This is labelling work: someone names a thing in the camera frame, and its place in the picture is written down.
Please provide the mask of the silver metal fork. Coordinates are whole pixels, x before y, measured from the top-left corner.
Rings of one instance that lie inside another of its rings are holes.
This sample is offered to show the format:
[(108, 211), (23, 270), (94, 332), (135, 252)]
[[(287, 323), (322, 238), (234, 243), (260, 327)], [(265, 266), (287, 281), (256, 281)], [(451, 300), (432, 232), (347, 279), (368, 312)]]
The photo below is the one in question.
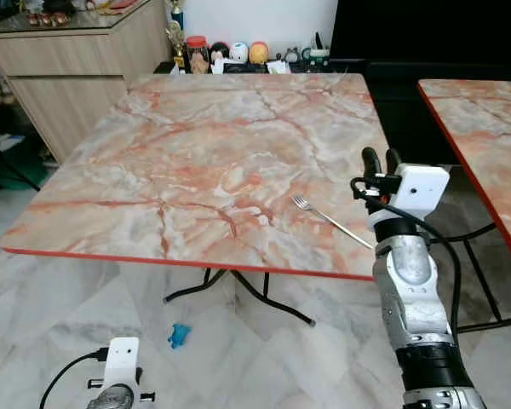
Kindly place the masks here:
[(357, 235), (356, 233), (353, 233), (352, 230), (349, 230), (348, 228), (345, 228), (341, 225), (341, 223), (334, 221), (332, 217), (329, 215), (326, 215), (325, 213), (322, 213), (321, 210), (318, 210), (317, 207), (314, 207), (313, 204), (311, 204), (305, 196), (300, 195), (294, 195), (293, 196), (293, 202), (295, 206), (299, 208), (299, 210), (307, 211), (307, 213), (313, 213), (320, 218), (323, 219), (323, 221), (328, 222), (331, 226), (336, 228), (338, 231), (341, 231), (341, 233), (347, 234), (348, 237), (352, 238), (353, 241), (356, 241), (360, 245), (364, 246), (365, 248), (369, 250), (374, 250), (375, 246), (372, 243), (369, 243), (368, 241), (365, 241), (365, 239), (362, 239), (360, 235)]

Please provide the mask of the marble pattern folding table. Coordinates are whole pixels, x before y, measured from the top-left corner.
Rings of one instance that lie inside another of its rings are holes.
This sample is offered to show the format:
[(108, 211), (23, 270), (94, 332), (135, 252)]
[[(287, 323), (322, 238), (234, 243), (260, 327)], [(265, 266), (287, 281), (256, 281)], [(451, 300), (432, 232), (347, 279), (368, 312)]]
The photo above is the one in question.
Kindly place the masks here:
[(388, 147), (357, 73), (146, 75), (0, 240), (22, 256), (146, 262), (232, 275), (371, 283), (375, 237), (350, 180)]
[(416, 86), (511, 248), (511, 81), (428, 78)]

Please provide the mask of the green and white figurine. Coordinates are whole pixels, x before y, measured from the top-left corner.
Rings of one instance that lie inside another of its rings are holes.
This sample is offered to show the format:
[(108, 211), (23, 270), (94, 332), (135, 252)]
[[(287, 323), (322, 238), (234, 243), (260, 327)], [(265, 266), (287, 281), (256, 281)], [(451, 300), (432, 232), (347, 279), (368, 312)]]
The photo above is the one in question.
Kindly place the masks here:
[(302, 51), (302, 58), (306, 62), (307, 73), (330, 72), (330, 50), (322, 42), (320, 32), (315, 32), (313, 46)]

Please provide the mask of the small grey figurine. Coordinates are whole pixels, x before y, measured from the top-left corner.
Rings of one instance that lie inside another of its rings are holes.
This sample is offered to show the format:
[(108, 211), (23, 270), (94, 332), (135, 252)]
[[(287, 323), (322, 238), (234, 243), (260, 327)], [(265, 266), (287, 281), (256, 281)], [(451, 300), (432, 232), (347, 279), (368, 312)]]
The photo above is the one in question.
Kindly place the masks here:
[(302, 52), (297, 47), (287, 48), (287, 50), (279, 56), (282, 62), (287, 65), (295, 65), (296, 63), (302, 62)]

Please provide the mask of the black television screen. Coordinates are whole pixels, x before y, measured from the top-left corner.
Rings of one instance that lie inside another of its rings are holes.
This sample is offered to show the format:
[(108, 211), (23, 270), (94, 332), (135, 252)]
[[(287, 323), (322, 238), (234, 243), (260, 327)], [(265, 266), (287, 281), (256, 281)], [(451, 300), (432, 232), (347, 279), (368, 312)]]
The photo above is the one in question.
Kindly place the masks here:
[(330, 55), (511, 66), (511, 0), (340, 0)]

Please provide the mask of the orange round doll head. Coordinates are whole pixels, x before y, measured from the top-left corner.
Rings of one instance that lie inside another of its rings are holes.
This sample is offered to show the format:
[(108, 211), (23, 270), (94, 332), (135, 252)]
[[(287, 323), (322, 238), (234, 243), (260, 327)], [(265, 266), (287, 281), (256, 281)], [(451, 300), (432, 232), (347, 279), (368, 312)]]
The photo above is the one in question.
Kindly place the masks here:
[(248, 62), (251, 65), (266, 65), (268, 59), (270, 59), (270, 47), (266, 43), (256, 40), (250, 44)]

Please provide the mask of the white round doll head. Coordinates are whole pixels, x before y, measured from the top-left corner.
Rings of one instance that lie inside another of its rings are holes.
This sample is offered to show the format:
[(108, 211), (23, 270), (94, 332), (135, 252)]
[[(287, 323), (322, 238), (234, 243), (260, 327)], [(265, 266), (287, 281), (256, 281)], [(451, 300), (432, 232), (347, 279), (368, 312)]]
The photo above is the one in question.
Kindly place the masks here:
[(235, 42), (231, 44), (231, 50), (229, 50), (229, 60), (235, 65), (243, 65), (248, 62), (249, 59), (249, 46), (244, 42)]

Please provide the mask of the black round doll head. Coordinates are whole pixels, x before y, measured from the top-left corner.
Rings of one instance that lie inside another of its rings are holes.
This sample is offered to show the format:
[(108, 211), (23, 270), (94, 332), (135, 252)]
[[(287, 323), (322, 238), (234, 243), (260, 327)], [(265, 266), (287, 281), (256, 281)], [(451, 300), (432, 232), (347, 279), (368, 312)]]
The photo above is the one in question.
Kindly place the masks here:
[(231, 60), (231, 47), (225, 43), (213, 43), (210, 47), (210, 62), (212, 66), (228, 65)]

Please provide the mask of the red lidded glass jar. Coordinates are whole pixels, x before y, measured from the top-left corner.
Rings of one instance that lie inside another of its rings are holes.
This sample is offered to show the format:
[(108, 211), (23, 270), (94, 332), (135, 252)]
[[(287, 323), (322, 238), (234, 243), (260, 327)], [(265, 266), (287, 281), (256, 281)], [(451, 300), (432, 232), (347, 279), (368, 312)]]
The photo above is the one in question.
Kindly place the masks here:
[(206, 74), (211, 71), (208, 40), (204, 36), (186, 38), (188, 70), (191, 74)]

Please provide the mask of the small gold trophy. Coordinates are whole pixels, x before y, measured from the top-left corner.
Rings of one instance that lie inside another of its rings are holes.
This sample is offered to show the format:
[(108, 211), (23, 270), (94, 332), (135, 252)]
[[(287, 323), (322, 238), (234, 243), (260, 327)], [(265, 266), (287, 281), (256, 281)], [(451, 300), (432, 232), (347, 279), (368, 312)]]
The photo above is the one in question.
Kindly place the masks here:
[(171, 54), (178, 70), (184, 72), (187, 69), (186, 51), (186, 35), (181, 28), (181, 24), (176, 20), (170, 20), (166, 26), (166, 36), (169, 39)]

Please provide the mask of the blue bottle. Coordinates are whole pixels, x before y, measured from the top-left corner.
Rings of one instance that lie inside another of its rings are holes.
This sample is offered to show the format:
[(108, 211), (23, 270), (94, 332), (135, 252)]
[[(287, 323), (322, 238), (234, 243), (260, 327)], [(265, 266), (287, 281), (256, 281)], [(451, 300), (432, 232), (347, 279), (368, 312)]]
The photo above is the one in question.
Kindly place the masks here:
[(169, 0), (169, 2), (171, 4), (170, 18), (182, 30), (185, 27), (184, 8), (182, 7), (184, 0)]

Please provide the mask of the small blue toy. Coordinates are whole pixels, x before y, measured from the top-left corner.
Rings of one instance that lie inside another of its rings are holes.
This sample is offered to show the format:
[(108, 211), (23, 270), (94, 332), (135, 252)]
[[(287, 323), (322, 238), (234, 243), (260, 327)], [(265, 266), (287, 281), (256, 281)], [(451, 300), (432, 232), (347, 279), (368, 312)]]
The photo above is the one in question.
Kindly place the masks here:
[(167, 343), (170, 349), (178, 349), (185, 346), (188, 336), (191, 332), (191, 327), (182, 323), (174, 323), (171, 325), (171, 332), (167, 337)]

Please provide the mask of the light wooden cabinet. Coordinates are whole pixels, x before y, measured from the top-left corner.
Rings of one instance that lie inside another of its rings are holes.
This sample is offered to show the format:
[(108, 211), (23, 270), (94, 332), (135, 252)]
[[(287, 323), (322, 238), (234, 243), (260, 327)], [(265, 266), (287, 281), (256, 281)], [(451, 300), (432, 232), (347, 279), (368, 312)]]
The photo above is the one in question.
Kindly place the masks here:
[(91, 133), (136, 79), (169, 59), (164, 0), (117, 15), (79, 12), (67, 25), (0, 22), (0, 74), (57, 161)]

